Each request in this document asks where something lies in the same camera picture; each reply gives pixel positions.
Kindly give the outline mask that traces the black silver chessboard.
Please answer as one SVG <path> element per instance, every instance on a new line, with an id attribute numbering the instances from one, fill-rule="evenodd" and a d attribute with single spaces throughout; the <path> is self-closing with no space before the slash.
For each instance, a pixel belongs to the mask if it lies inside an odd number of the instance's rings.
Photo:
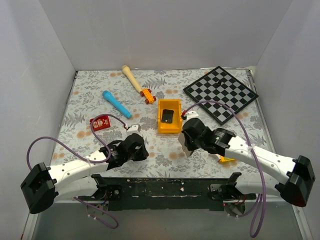
<path id="1" fill-rule="evenodd" d="M 230 107 L 236 114 L 258 98 L 245 84 L 218 66 L 183 89 L 196 103 L 216 101 Z"/>

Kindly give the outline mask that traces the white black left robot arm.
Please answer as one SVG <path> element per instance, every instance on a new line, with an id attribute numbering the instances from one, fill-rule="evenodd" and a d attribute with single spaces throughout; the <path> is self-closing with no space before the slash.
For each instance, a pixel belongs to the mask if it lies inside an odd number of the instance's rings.
<path id="1" fill-rule="evenodd" d="M 121 167 L 128 161 L 143 161 L 149 153 L 143 137 L 132 133 L 86 156 L 59 165 L 36 164 L 20 185 L 31 214 L 41 213 L 54 202 L 85 196 L 101 200 L 106 187 L 95 174 Z"/>

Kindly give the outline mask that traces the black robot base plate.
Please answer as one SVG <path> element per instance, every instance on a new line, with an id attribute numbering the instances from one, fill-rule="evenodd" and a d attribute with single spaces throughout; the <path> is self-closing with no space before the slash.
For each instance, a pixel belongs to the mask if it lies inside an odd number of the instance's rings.
<path id="1" fill-rule="evenodd" d="M 93 175 L 93 193 L 81 193 L 83 201 L 106 201 L 108 210 L 223 211 L 224 202 L 254 200 L 242 194 L 227 178 L 123 178 Z"/>

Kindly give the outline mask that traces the floral patterned table mat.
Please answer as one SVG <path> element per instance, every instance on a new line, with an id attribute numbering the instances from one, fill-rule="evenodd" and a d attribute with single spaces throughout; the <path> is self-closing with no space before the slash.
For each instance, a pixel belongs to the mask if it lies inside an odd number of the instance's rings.
<path id="1" fill-rule="evenodd" d="M 151 89 L 157 100 L 180 99 L 181 109 L 194 104 L 183 89 L 207 74 L 210 69 L 184 70 L 134 70 L 133 75 L 143 88 Z M 132 115 L 124 117 L 113 105 L 103 99 L 108 90 Z M 218 163 L 219 158 L 206 151 L 197 150 L 186 157 L 177 134 L 158 134 L 158 101 L 146 104 L 121 71 L 79 71 L 68 99 L 58 140 L 83 157 L 102 147 L 93 136 L 89 122 L 100 114 L 112 114 L 128 126 L 139 124 L 149 157 L 143 161 L 129 161 L 123 166 L 100 173 L 104 177 L 123 178 L 228 178 L 233 172 L 258 176 L 256 168 L 242 162 Z M 237 114 L 254 146 L 274 151 L 260 106 L 255 100 Z M 97 135 L 105 142 L 124 140 L 123 125 L 110 118 L 110 128 Z"/>

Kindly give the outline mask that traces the orange toy car chassis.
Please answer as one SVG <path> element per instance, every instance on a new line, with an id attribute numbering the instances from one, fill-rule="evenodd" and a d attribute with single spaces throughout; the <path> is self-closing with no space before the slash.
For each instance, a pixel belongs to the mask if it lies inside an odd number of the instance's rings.
<path id="1" fill-rule="evenodd" d="M 148 88 L 143 88 L 141 91 L 140 91 L 140 95 L 142 97 L 145 97 L 145 103 L 148 105 L 148 104 L 153 104 L 157 99 L 155 96 L 153 96 L 152 94 L 152 91 Z"/>

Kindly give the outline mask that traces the yellow plastic bin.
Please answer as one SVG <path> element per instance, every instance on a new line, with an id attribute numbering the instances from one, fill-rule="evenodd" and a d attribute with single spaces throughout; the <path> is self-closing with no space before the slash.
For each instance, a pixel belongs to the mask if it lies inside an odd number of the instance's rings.
<path id="1" fill-rule="evenodd" d="M 158 101 L 157 128 L 159 134 L 179 134 L 182 129 L 180 99 Z"/>

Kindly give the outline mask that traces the colourful toy block cluster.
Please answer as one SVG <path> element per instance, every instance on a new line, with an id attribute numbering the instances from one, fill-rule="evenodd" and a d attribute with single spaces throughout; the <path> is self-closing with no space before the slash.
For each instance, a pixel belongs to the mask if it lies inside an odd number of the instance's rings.
<path id="1" fill-rule="evenodd" d="M 228 163 L 232 163 L 235 162 L 236 159 L 235 158 L 229 158 L 229 157 L 225 157 L 225 156 L 221 156 L 219 154 L 212 154 L 211 155 L 219 164 L 228 164 Z"/>

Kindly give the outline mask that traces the aluminium frame rail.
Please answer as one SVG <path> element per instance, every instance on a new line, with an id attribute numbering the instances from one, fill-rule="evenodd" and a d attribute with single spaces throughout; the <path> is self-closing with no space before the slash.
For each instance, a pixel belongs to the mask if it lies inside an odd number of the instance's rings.
<path id="1" fill-rule="evenodd" d="M 49 207 L 53 205 L 53 203 L 58 201 L 71 201 L 74 200 L 74 197 L 79 196 L 91 196 L 95 191 L 97 190 L 95 181 L 88 177 L 76 180 L 67 186 L 63 187 L 61 190 L 58 190 L 58 195 L 53 199 L 53 201 L 50 201 L 50 205 L 46 207 L 44 210 L 47 210 Z M 42 213 L 44 210 L 41 210 L 40 212 L 37 212 L 35 214 L 30 213 L 25 227 L 23 234 L 21 235 L 21 240 L 31 240 L 36 228 L 37 220 L 40 217 L 40 213 Z"/>

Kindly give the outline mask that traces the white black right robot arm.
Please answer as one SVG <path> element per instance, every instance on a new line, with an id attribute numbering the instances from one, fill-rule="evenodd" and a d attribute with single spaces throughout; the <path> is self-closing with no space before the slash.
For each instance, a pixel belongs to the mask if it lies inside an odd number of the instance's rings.
<path id="1" fill-rule="evenodd" d="M 244 176 L 240 172 L 232 173 L 227 183 L 211 190 L 213 199 L 231 201 L 250 194 L 267 194 L 280 196 L 294 206 L 307 205 L 316 179 L 309 158 L 302 155 L 291 158 L 248 146 L 235 133 L 223 128 L 211 130 L 198 118 L 189 119 L 183 125 L 178 140 L 188 156 L 202 149 L 262 171 L 264 176 L 257 178 Z"/>

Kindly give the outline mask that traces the red printed toy block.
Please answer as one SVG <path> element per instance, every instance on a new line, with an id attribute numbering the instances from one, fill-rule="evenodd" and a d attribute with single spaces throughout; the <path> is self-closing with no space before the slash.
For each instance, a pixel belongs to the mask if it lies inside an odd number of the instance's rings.
<path id="1" fill-rule="evenodd" d="M 100 131 L 111 127 L 110 120 L 108 116 L 101 116 L 96 119 L 90 119 L 90 125 L 92 125 L 93 131 Z"/>

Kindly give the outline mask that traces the blue toy microphone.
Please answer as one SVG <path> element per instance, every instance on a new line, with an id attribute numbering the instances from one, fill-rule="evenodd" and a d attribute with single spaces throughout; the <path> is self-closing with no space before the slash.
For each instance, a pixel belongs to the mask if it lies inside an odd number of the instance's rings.
<path id="1" fill-rule="evenodd" d="M 118 101 L 114 98 L 111 92 L 105 90 L 102 92 L 103 98 L 111 103 L 122 115 L 124 115 L 127 119 L 131 119 L 131 113 Z"/>

